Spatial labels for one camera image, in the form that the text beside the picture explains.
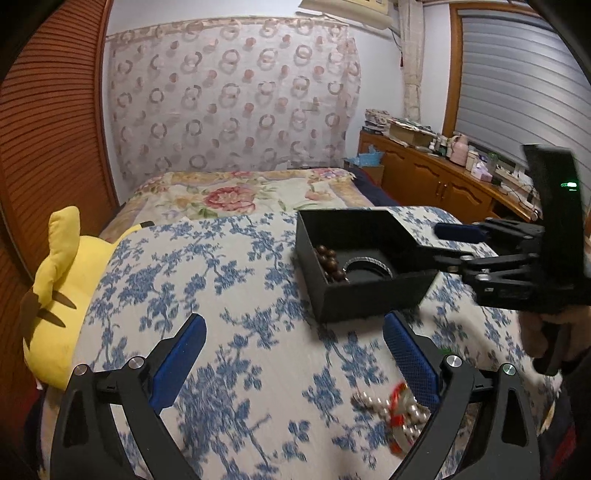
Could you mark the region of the person's right hand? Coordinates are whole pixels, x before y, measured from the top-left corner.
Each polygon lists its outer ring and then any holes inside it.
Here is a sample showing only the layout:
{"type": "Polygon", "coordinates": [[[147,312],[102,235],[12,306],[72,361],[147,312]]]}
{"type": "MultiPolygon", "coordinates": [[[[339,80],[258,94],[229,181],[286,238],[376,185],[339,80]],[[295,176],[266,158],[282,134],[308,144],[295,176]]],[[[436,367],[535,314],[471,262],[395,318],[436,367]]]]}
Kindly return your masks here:
{"type": "Polygon", "coordinates": [[[532,358],[542,358],[563,329],[570,331],[562,358],[573,360],[590,348],[590,307],[573,306],[559,314],[520,312],[521,342],[532,358]]]}

